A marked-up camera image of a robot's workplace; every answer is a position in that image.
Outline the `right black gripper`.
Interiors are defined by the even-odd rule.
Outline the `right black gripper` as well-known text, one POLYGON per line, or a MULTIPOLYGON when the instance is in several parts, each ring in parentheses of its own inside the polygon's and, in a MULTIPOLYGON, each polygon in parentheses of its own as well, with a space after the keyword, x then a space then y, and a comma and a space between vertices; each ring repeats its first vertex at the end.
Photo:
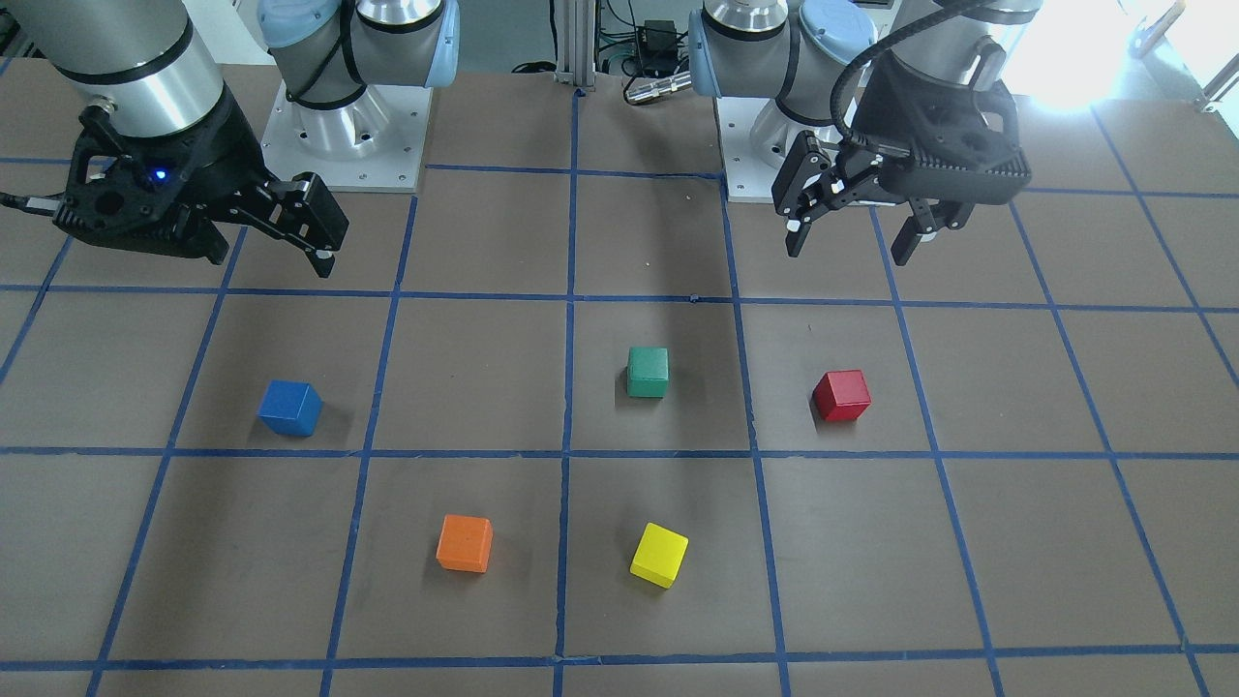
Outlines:
POLYGON ((348 217, 318 173, 273 180, 230 88, 199 123, 155 137, 123 136, 115 106, 95 98, 52 222, 95 248, 221 264, 225 224, 256 224, 330 279, 348 217))

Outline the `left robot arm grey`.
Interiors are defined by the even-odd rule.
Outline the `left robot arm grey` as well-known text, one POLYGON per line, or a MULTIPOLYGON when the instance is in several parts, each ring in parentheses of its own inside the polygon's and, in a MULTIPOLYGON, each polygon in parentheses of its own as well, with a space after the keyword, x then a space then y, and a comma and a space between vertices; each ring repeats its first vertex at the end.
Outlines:
POLYGON ((850 1, 705 1, 686 21, 694 92, 764 98, 800 128, 771 202, 800 255, 814 222, 857 201, 907 204, 891 258, 1031 184, 1009 54, 1040 1, 903 1, 877 37, 850 1))

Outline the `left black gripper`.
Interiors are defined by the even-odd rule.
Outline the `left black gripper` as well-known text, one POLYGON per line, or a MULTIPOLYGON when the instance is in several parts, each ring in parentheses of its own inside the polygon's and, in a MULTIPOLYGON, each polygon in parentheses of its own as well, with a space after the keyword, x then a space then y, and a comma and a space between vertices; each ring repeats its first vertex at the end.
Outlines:
POLYGON ((965 227, 975 204, 1009 203, 1035 177, 1018 145, 1016 102, 997 77, 1009 57, 1000 45, 978 45, 978 69, 965 84, 921 74, 893 50, 869 54, 872 74, 841 125, 840 166, 819 137, 800 131, 771 184, 789 258, 831 210, 908 201, 911 215, 891 244, 892 261, 904 266, 921 241, 965 227))

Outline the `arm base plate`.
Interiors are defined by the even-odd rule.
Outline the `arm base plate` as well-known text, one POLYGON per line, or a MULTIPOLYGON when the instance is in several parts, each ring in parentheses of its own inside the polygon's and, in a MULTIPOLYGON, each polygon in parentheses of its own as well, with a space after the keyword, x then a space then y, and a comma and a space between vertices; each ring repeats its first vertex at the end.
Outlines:
POLYGON ((279 178, 313 172, 333 193, 413 194, 422 171, 431 88, 368 85, 335 109, 275 103, 261 132, 261 158, 279 178))
POLYGON ((717 98, 717 141, 731 202, 771 204, 771 186, 800 131, 810 131, 826 154, 839 154, 836 128, 794 123, 774 99, 717 98))

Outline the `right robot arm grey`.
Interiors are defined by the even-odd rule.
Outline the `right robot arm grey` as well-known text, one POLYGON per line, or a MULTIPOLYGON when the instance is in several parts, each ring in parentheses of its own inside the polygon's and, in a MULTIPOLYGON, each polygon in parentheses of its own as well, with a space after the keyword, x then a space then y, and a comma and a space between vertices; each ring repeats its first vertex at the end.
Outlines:
MULTIPOLYGON (((85 98, 62 193, 4 194, 94 248, 221 264, 219 224, 253 227, 327 279, 348 218, 312 170, 282 178, 181 1, 12 1, 9 12, 85 98)), ((410 154, 382 88, 450 85, 456 1, 261 1, 301 154, 356 162, 410 154)))

